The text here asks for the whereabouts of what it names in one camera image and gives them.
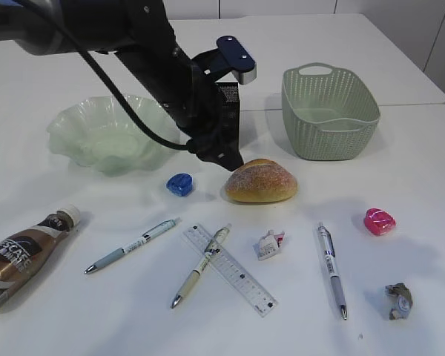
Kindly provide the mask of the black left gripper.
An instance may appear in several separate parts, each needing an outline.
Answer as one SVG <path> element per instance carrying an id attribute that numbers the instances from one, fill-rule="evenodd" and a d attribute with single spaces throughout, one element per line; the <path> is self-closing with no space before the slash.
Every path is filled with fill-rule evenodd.
<path id="1" fill-rule="evenodd" d="M 159 55 L 135 44 L 115 55 L 190 137 L 190 153 L 228 171 L 244 165 L 241 153 L 223 140 L 223 95 L 218 82 L 211 81 L 181 47 L 175 45 L 172 51 Z"/>

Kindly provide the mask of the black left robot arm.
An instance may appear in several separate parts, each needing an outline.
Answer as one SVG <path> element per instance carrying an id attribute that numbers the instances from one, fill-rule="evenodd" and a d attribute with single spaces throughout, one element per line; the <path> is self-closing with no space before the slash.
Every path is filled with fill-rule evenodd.
<path id="1" fill-rule="evenodd" d="M 78 53 L 133 123 L 165 147 L 229 171 L 243 164 L 238 87 L 256 63 L 233 36 L 189 57 L 178 45 L 162 1 L 0 1 L 0 41 L 37 56 Z M 188 136 L 185 144 L 154 133 L 131 108 L 94 53 L 114 53 Z"/>

